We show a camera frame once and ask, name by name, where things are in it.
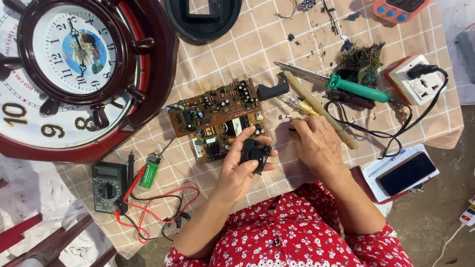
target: circuit board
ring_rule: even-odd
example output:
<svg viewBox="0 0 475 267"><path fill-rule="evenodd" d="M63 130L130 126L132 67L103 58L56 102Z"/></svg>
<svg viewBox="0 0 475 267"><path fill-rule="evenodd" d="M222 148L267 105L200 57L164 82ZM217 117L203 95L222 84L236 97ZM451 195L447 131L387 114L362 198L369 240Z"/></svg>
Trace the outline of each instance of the circuit board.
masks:
<svg viewBox="0 0 475 267"><path fill-rule="evenodd" d="M252 79L234 82L167 106L177 137L203 131L261 111Z"/></svg>
<svg viewBox="0 0 475 267"><path fill-rule="evenodd" d="M206 164L224 159L236 136L252 125L256 126L256 131L250 136L251 138L269 136L264 114L260 111L192 133L197 161Z"/></svg>

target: white cable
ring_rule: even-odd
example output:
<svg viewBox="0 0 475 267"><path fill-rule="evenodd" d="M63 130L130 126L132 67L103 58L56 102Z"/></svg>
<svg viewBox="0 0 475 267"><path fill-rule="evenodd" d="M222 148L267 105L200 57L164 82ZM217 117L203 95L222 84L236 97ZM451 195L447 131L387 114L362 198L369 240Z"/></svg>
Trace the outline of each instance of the white cable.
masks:
<svg viewBox="0 0 475 267"><path fill-rule="evenodd" d="M447 244L452 241L452 239L454 239L455 235L465 226L465 224L462 223L462 225L457 229L457 231L455 231L454 235L449 239L447 240L447 242L445 243L444 245L444 248L442 249L442 254L440 254L440 257L434 262L434 264L432 265L432 267L434 267L436 265L436 263L442 258L442 256L444 255L444 251L445 251L445 248L447 247Z"/></svg>

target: floor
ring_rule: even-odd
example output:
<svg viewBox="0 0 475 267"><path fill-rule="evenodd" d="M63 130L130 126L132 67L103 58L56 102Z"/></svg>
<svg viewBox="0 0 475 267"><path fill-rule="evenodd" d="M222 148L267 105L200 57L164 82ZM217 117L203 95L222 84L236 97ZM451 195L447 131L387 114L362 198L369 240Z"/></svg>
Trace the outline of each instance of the floor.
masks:
<svg viewBox="0 0 475 267"><path fill-rule="evenodd" d="M462 107L465 129L453 150L427 147L440 175L418 192L395 201L388 221L415 267L431 267L443 243L460 226L458 218L475 194L475 105ZM464 228L449 243L437 266L475 266L475 232ZM118 267L163 266L171 241L158 238Z"/></svg>

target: orange digital timer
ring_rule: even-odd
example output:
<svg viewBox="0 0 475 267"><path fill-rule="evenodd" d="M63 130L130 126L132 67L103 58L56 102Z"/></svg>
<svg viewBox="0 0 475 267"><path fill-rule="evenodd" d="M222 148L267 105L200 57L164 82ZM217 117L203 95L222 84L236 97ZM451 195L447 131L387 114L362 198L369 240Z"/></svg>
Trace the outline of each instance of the orange digital timer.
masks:
<svg viewBox="0 0 475 267"><path fill-rule="evenodd" d="M404 23L417 16L431 0L376 0L373 11L376 16L393 23Z"/></svg>

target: red floral shirt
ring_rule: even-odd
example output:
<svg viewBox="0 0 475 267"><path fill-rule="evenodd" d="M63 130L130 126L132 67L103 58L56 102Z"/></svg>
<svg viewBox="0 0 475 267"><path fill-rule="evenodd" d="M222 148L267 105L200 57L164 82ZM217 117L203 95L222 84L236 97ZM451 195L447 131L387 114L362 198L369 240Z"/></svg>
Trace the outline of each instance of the red floral shirt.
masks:
<svg viewBox="0 0 475 267"><path fill-rule="evenodd" d="M274 214L268 210L275 209ZM166 267L411 267L389 224L371 235L340 235L333 196L320 183L229 216L210 258L171 247Z"/></svg>

